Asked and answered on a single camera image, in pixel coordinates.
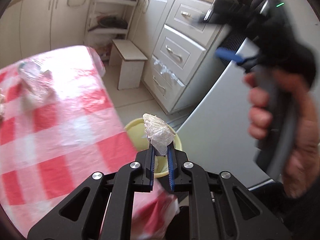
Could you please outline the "person's right hand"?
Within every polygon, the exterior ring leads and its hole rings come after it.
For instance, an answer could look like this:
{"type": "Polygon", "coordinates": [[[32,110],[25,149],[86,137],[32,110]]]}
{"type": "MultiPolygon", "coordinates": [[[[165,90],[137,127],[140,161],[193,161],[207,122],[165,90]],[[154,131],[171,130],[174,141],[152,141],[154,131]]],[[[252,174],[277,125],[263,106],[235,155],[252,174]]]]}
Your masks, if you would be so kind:
{"type": "MultiPolygon", "coordinates": [[[[278,85],[292,94],[298,104],[299,121],[295,146],[283,169],[282,180],[288,197],[299,198],[305,194],[319,177],[319,123],[317,108],[303,77],[282,70],[274,70],[278,85]]],[[[246,74],[245,83],[251,88],[248,100],[250,125],[248,132],[254,139],[264,139],[272,121],[272,114],[265,107],[269,94],[258,87],[254,73],[246,74]]]]}

